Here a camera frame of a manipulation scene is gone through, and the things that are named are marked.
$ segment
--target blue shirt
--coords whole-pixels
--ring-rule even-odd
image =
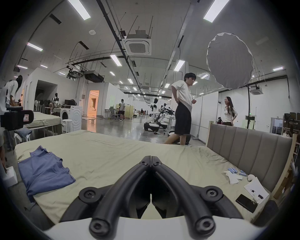
[[[33,202],[33,196],[65,187],[75,182],[69,169],[63,167],[62,159],[39,146],[30,157],[18,163],[20,175],[26,187],[26,194]]]

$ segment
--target black phone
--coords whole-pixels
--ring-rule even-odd
[[[256,207],[257,207],[257,203],[253,202],[252,200],[250,200],[249,198],[247,198],[246,196],[244,196],[243,194],[241,194],[237,199],[236,202],[243,206],[244,208],[246,208],[248,211],[254,213]]]

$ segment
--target upholstered headboard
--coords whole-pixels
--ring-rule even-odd
[[[247,174],[256,176],[270,192],[277,191],[293,157],[295,136],[220,124],[210,124],[208,134],[208,148]]]

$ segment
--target washing machine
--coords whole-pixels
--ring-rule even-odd
[[[73,120],[73,127],[72,122],[68,123],[68,132],[81,130],[81,117],[82,117],[82,106],[70,106],[70,105],[62,105],[60,108],[60,118],[61,120],[64,119],[71,119]],[[67,131],[66,122],[63,122],[63,131]]]

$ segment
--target mattress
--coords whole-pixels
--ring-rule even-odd
[[[24,125],[26,128],[37,128],[37,127],[44,127],[44,126],[52,126],[61,123],[61,118],[54,115],[49,115],[41,112],[33,112],[34,119],[33,122],[30,124]]]
[[[129,140],[85,130],[50,136],[16,145],[15,156],[22,161],[39,145],[63,159],[76,182],[61,189],[39,193],[34,199],[51,221],[57,224],[80,190],[86,187],[104,187],[114,184],[126,171],[147,155],[159,157],[189,184],[200,187],[217,186],[234,203],[243,218],[253,221],[268,201],[258,205],[254,213],[235,202],[240,194],[253,200],[244,189],[243,177],[237,184],[229,184],[223,171],[234,167],[220,155],[204,146],[165,145]]]

